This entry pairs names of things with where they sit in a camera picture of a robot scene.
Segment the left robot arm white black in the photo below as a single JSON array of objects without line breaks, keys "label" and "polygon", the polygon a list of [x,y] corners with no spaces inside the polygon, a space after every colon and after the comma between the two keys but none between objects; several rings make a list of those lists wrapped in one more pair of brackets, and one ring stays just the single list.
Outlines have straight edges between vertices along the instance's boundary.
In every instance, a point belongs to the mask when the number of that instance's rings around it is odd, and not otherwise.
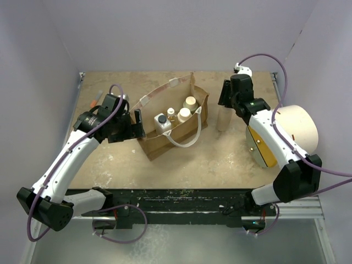
[{"label": "left robot arm white black", "polygon": [[72,217],[96,211],[102,216],[113,210],[113,194],[99,187],[76,195],[66,192],[89,155],[104,140],[109,143],[144,138],[139,109],[130,116],[128,100],[107,94],[101,105],[78,116],[65,147],[44,175],[16,197],[28,214],[54,231],[62,230]]}]

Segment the brown burlap canvas bag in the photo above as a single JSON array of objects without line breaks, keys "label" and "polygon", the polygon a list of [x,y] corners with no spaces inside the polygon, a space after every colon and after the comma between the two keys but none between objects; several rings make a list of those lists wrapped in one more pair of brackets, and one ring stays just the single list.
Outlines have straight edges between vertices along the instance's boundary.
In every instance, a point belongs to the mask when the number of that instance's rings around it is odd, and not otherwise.
[{"label": "brown burlap canvas bag", "polygon": [[131,108],[141,113],[145,137],[138,142],[150,161],[173,147],[194,145],[207,127],[208,97],[189,75],[171,79],[140,98]]}]

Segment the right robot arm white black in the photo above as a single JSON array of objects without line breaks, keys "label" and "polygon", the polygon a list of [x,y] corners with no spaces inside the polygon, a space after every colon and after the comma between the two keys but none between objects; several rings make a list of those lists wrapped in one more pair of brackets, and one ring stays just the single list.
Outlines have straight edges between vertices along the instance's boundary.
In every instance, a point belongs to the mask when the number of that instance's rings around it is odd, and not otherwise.
[{"label": "right robot arm white black", "polygon": [[264,205],[272,202],[291,202],[318,190],[322,161],[310,155],[294,142],[277,121],[273,111],[262,98],[254,97],[252,79],[247,74],[234,74],[225,80],[218,104],[234,109],[251,135],[259,136],[259,153],[265,160],[264,150],[274,157],[280,172],[271,184],[253,189],[245,201],[245,211],[257,215]]}]

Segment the tan pump lotion bottle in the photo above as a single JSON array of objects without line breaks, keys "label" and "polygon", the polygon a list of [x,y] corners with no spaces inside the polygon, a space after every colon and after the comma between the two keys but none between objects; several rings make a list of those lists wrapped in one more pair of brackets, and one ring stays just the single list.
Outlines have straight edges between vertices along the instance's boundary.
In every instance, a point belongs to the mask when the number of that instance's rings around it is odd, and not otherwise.
[{"label": "tan pump lotion bottle", "polygon": [[231,108],[227,108],[225,106],[220,106],[217,117],[217,130],[220,132],[224,132],[228,129],[231,118],[232,118],[233,110]]}]

